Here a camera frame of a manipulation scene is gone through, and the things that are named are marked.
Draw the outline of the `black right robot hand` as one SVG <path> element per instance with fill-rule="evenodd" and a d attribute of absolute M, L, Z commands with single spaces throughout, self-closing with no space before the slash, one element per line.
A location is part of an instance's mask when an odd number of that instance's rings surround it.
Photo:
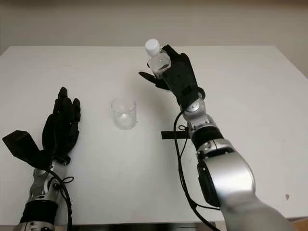
<path fill-rule="evenodd" d="M 195 101 L 196 97 L 205 98 L 205 91 L 198 86 L 191 61 L 187 54 L 177 53 L 170 45 L 162 47 L 171 59 L 171 67 L 158 79 L 152 74 L 139 72 L 146 80 L 157 88 L 171 91 L 177 98 L 178 104 L 183 101 Z"/>

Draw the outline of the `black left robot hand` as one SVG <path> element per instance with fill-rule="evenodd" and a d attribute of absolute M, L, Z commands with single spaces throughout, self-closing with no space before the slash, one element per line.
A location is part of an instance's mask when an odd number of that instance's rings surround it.
<path fill-rule="evenodd" d="M 67 89 L 61 87 L 53 112 L 48 116 L 43 129 L 43 149 L 53 155 L 67 156 L 77 142 L 80 119 L 79 99 L 72 101 L 68 97 Z"/>

